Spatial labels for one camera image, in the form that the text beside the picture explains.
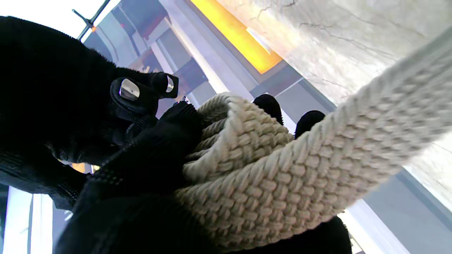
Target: gloved hand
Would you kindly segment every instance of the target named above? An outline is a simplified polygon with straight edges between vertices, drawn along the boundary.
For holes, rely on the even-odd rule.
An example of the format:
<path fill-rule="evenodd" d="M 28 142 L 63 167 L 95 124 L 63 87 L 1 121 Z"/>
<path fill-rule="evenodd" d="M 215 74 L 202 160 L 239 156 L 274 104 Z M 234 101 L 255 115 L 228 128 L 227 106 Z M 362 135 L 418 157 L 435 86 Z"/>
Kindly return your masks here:
<path fill-rule="evenodd" d="M 116 67 L 76 39 L 26 20 L 0 17 L 0 33 L 8 63 L 0 73 L 0 182 L 53 195 L 57 207 L 71 209 L 85 176 L 54 157 L 102 164 L 125 144 L 132 123 L 145 115 L 147 127 L 156 123 L 158 99 L 175 98 L 177 82 L 167 93 L 167 74 Z M 148 88 L 144 104 L 124 108 L 114 100 L 119 88 L 112 82 L 123 77 Z"/>
<path fill-rule="evenodd" d="M 182 188 L 184 158 L 201 140 L 201 118 L 195 108 L 180 102 L 143 130 L 90 177 L 74 213 L 109 198 L 146 193 L 169 194 Z"/>

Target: orange light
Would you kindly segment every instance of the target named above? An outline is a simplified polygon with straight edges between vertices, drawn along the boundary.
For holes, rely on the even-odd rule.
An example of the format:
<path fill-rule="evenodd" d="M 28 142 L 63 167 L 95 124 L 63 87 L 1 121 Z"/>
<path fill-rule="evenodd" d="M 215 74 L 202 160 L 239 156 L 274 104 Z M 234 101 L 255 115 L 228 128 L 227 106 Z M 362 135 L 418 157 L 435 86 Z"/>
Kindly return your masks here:
<path fill-rule="evenodd" d="M 262 47 L 246 30 L 247 27 L 216 0 L 191 0 L 191 2 L 260 74 L 267 72 L 283 60 L 274 51 L 268 52 Z"/>

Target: cracked white surface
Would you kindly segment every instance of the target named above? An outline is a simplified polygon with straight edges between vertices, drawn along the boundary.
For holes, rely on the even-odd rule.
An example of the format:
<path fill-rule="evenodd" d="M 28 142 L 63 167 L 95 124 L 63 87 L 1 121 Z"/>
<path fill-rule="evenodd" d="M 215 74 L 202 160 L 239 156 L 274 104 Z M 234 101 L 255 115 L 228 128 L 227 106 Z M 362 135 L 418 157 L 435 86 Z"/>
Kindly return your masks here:
<path fill-rule="evenodd" d="M 218 0 L 333 103 L 452 24 L 448 0 Z M 452 211 L 452 134 L 405 168 Z"/>

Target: rope coil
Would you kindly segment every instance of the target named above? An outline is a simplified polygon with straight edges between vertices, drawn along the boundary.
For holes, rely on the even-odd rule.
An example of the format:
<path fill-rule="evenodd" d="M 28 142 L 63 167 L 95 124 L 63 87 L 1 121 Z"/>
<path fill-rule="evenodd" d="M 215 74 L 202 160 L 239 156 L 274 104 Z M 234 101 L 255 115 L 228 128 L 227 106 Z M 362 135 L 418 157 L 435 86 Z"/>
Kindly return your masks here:
<path fill-rule="evenodd" d="M 452 28 L 386 70 L 297 140 L 254 104 L 218 94 L 177 199 L 224 251 L 312 229 L 452 127 Z"/>

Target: braided rope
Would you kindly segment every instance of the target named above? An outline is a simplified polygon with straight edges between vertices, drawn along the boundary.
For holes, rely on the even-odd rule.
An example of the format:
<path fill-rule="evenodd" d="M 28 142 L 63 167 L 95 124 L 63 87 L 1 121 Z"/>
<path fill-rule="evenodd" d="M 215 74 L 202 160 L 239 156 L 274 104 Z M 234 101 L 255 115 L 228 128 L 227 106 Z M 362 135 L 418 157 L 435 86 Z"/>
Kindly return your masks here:
<path fill-rule="evenodd" d="M 293 141 L 228 93 L 202 107 L 203 141 L 176 197 L 224 251 L 312 229 L 352 205 L 452 126 L 452 28 Z"/>

